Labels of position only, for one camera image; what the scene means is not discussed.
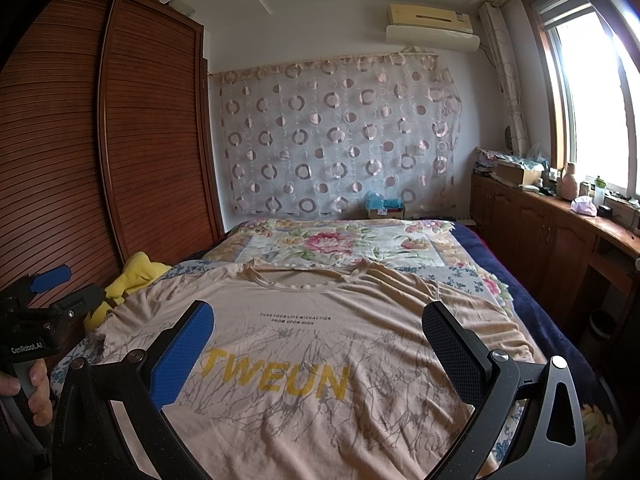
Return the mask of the person's left hand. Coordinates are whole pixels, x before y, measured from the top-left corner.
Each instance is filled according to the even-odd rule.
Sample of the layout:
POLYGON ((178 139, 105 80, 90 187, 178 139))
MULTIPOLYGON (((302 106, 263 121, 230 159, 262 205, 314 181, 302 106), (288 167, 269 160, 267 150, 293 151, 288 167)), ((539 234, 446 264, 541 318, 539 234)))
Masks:
MULTIPOLYGON (((53 408, 50 400, 50 384, 47 365, 44 359, 35 360, 28 371, 28 378, 34 392, 28 398, 28 406, 32 412, 32 420, 38 427, 47 426, 52 422, 53 408)), ((10 375, 0 373, 0 394, 2 396, 16 396, 21 391, 20 381, 10 375)))

